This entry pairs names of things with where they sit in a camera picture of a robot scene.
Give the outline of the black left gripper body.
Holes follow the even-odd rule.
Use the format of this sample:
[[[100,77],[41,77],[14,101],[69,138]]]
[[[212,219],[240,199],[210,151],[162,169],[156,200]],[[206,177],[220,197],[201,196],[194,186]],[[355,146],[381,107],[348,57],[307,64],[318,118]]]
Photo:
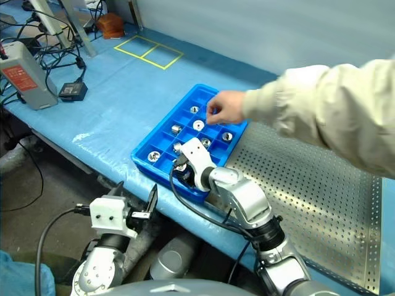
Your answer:
[[[137,212],[131,208],[126,217],[126,226],[131,230],[142,230],[147,221],[151,219],[150,211]]]

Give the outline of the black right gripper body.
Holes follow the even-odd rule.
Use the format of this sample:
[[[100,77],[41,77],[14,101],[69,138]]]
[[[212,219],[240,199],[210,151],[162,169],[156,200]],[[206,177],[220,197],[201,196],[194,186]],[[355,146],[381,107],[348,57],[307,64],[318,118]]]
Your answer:
[[[185,170],[185,171],[175,171],[176,179],[186,187],[195,187],[194,183],[194,171]]]

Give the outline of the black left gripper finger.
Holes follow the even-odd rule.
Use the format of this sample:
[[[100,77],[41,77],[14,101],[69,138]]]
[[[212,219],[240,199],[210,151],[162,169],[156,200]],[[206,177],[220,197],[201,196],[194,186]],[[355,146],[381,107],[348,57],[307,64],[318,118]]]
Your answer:
[[[107,196],[110,198],[121,198],[123,192],[123,184],[123,181],[119,182],[107,193]]]
[[[158,191],[157,191],[157,184],[153,186],[149,193],[149,200],[148,200],[148,213],[152,214],[156,208],[158,200]]]

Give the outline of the person's bare hand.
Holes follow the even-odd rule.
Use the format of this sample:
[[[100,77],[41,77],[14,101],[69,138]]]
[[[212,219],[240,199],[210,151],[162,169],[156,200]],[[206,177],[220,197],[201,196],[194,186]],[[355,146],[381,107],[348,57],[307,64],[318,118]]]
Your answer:
[[[243,113],[245,96],[243,91],[219,92],[207,103],[207,124],[238,124],[246,120]]]

